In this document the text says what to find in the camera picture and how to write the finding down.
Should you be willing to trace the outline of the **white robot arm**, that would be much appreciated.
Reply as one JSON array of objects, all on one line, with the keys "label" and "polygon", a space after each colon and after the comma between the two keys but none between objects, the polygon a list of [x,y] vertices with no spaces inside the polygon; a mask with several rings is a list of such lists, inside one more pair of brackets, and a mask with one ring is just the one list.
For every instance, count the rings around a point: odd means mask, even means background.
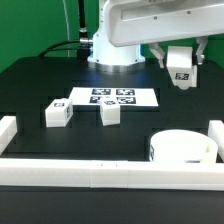
[{"label": "white robot arm", "polygon": [[224,33],[224,0],[99,0],[88,63],[125,71],[145,61],[142,44]]}]

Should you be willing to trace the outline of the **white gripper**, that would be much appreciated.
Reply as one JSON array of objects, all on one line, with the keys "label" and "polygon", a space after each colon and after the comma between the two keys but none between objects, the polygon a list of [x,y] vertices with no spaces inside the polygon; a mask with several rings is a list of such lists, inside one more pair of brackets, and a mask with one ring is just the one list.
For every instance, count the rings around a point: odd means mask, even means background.
[{"label": "white gripper", "polygon": [[197,64],[209,35],[224,33],[224,0],[108,0],[103,9],[106,36],[116,47],[148,44],[164,68],[156,42],[196,38]]}]

